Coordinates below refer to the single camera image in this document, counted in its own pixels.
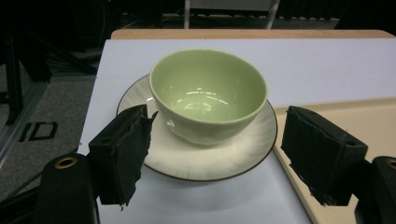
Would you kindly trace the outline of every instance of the gray carpet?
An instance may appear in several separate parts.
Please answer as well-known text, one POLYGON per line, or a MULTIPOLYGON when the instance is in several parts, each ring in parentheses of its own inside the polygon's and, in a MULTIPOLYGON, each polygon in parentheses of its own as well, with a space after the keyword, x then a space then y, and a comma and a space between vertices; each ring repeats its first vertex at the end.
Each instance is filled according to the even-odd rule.
MULTIPOLYGON (((164 28, 182 28, 180 16, 165 18, 164 28)), ((195 18, 191 28, 263 29, 265 18, 195 18)), ((273 29, 333 29, 337 21, 275 20, 273 29)), ((127 28, 150 28, 140 21, 125 21, 127 28)), ((88 51, 98 53, 99 49, 88 51)), ((0 150, 9 149, 0 167, 0 202, 39 185, 40 172, 51 159, 78 147, 93 76, 81 74, 68 63, 49 56, 54 74, 50 83, 34 83, 21 69, 25 117, 17 126, 5 126, 8 107, 0 105, 0 150)), ((0 66, 0 91, 6 91, 6 71, 0 66)))

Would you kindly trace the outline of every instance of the saucer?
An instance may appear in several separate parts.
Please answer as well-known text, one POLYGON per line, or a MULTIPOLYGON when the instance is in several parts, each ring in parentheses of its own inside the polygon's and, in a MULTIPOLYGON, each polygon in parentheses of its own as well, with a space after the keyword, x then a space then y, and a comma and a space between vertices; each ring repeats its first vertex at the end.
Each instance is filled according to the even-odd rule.
MULTIPOLYGON (((157 111, 149 76, 136 81, 122 96, 117 110, 146 104, 148 115, 157 111)), ((193 181, 212 181, 241 175, 260 164, 276 141, 274 109, 267 101, 259 115, 237 136, 215 146, 198 146, 169 131, 158 114, 152 125, 145 165, 161 174, 193 181)))

